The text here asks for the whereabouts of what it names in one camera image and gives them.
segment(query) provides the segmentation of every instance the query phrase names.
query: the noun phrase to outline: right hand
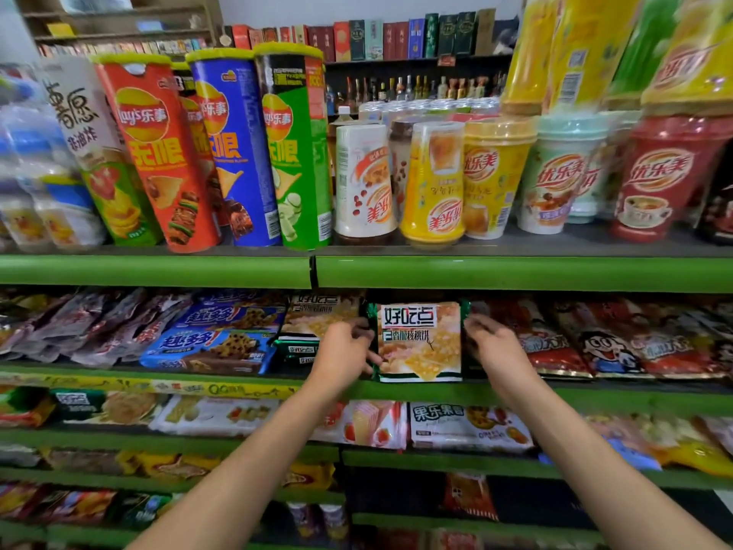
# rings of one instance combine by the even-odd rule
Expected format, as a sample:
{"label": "right hand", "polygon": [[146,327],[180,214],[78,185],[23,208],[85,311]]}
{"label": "right hand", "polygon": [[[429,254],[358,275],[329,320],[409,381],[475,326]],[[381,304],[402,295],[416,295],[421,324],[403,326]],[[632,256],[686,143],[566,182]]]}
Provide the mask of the right hand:
{"label": "right hand", "polygon": [[474,356],[486,371],[491,387],[509,407],[522,390],[541,381],[516,334],[507,326],[485,314],[469,314],[463,327],[475,343]]}

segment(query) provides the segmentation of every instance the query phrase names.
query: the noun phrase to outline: person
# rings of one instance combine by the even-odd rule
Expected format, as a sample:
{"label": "person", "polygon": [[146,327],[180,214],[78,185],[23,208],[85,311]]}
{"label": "person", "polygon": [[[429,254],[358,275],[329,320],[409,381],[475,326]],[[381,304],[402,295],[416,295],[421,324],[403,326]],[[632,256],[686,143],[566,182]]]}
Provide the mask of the person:
{"label": "person", "polygon": [[[362,373],[374,332],[364,319],[328,328],[303,386],[130,550],[241,550],[290,464]],[[481,314],[465,320],[492,388],[529,427],[614,550],[730,550],[629,466],[535,372],[516,335]]]}

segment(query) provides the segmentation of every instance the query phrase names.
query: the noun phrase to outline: green chip canister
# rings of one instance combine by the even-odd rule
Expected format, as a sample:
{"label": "green chip canister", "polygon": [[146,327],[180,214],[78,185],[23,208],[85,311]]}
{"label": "green chip canister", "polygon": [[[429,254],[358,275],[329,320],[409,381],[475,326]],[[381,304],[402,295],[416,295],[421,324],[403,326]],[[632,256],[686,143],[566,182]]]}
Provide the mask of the green chip canister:
{"label": "green chip canister", "polygon": [[254,54],[283,245],[304,251],[326,246],[332,214],[323,53],[266,42]]}

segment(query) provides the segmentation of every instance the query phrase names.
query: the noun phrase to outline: hand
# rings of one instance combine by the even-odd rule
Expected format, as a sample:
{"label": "hand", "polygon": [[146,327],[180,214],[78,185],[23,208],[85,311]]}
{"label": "hand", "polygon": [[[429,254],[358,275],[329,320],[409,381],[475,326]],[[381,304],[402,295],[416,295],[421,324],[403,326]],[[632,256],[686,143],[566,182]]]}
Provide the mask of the hand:
{"label": "hand", "polygon": [[371,375],[371,366],[381,364],[382,358],[369,350],[374,332],[366,318],[337,322],[328,326],[320,342],[308,383],[324,390],[326,397],[335,399],[359,376]]}
{"label": "hand", "polygon": [[491,387],[504,403],[514,407],[522,390],[541,381],[516,334],[485,314],[470,314],[463,327],[475,344],[474,356],[486,371]]}

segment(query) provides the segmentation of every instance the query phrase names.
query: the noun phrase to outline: white wall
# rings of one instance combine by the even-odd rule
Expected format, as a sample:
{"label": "white wall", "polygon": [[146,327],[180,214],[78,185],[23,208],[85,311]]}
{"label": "white wall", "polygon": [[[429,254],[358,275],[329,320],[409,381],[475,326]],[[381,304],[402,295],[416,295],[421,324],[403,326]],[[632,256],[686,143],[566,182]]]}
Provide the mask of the white wall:
{"label": "white wall", "polygon": [[0,62],[33,63],[39,57],[14,0],[0,0]]}
{"label": "white wall", "polygon": [[497,19],[513,19],[522,0],[219,0],[224,24],[251,27],[328,25],[349,19],[384,19],[386,23],[496,7]]}

